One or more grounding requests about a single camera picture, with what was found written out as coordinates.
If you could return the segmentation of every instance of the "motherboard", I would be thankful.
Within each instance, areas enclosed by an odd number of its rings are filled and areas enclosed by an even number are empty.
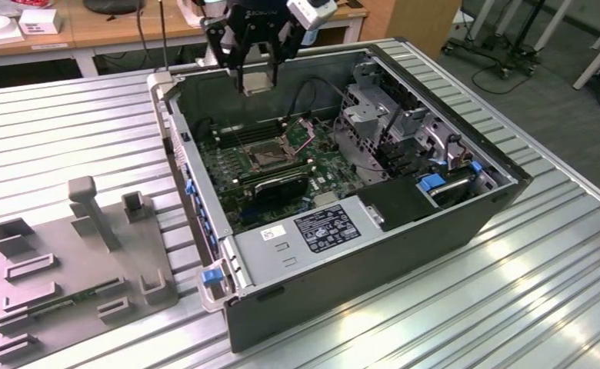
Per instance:
[[[211,128],[201,161],[240,233],[352,194],[364,183],[316,118]]]

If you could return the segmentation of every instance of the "barcode sticker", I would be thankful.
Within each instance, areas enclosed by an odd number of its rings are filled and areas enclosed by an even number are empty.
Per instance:
[[[48,45],[35,45],[31,46],[31,50],[48,50],[49,48],[67,48],[68,45],[63,44],[48,44]]]
[[[263,238],[263,241],[270,241],[274,238],[283,236],[287,233],[287,231],[283,229],[282,225],[275,225],[274,227],[264,229],[260,232],[260,237]]]

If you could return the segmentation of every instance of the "cardboard box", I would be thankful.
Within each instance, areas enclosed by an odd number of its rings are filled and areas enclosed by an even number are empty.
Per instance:
[[[25,9],[20,28],[25,35],[53,35],[60,31],[63,19],[55,9]]]

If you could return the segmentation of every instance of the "metal slatted table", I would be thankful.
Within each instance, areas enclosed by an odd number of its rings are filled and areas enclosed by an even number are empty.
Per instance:
[[[600,190],[406,43],[383,50],[535,177],[467,246],[240,354],[199,304],[197,252],[156,137],[145,71],[0,90],[0,219],[153,197],[179,304],[27,365],[45,367],[600,367]]]

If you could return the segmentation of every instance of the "warning sticker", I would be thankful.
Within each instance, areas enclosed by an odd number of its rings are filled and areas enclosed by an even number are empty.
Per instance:
[[[362,235],[340,205],[295,219],[295,225],[315,253]]]

